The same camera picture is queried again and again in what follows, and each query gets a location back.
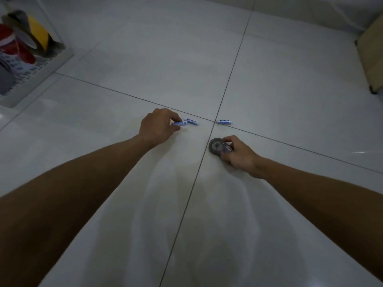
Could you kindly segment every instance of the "glossy floor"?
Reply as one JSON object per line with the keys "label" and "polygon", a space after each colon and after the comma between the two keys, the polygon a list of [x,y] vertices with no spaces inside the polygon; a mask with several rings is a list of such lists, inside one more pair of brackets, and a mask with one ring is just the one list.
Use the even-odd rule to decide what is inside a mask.
{"label": "glossy floor", "polygon": [[42,286],[382,285],[270,185],[206,152],[237,135],[382,192],[383,107],[355,36],[204,0],[45,2],[77,55],[0,108],[0,195],[130,138],[156,107],[199,125],[137,164]]}

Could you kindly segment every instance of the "tape roll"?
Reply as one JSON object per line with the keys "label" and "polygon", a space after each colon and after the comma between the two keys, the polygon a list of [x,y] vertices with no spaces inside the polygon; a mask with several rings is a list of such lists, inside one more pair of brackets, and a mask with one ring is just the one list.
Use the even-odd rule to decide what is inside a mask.
{"label": "tape roll", "polygon": [[53,39],[44,26],[35,18],[22,10],[16,10],[2,16],[2,21],[15,31],[30,52],[43,57],[47,56]]}

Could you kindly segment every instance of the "blue and white battery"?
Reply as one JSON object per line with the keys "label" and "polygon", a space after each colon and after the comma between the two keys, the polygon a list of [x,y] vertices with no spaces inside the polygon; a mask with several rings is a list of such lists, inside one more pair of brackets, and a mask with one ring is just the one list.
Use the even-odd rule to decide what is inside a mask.
{"label": "blue and white battery", "polygon": [[230,153],[233,152],[233,149],[221,138],[214,138],[209,143],[209,151],[220,156],[221,153]]}
{"label": "blue and white battery", "polygon": [[185,121],[187,121],[187,122],[188,122],[188,124],[193,124],[193,125],[196,125],[196,126],[198,126],[198,122],[197,122],[197,121],[195,121],[195,120],[192,120],[192,119],[186,118],[186,119],[185,119]]}
{"label": "blue and white battery", "polygon": [[221,124],[221,125],[230,125],[230,124],[231,124],[231,121],[229,121],[229,120],[218,120],[218,121],[217,121],[217,124]]}
{"label": "blue and white battery", "polygon": [[174,122],[172,125],[176,126],[187,126],[188,122],[187,121],[182,121],[182,122]]}

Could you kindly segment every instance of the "person's right hand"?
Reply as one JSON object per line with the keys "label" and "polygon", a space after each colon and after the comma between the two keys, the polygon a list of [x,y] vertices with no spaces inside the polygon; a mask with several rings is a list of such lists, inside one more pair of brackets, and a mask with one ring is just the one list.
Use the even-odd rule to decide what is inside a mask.
{"label": "person's right hand", "polygon": [[249,146],[239,140],[237,136],[223,138],[227,142],[232,142],[230,147],[234,150],[231,153],[221,153],[221,159],[229,161],[232,166],[247,172],[255,178],[262,178],[262,165],[265,158],[256,154]]}

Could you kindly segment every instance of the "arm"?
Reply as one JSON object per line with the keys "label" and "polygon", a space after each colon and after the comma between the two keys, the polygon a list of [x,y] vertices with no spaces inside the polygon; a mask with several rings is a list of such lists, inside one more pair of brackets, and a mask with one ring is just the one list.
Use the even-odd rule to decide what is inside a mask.
{"label": "arm", "polygon": [[383,280],[383,195],[265,159],[236,136],[224,141],[232,142],[234,152],[222,153],[223,160],[265,179],[314,226]]}
{"label": "arm", "polygon": [[181,121],[156,109],[139,134],[76,158],[0,198],[0,286],[37,286],[71,241],[151,148]]}

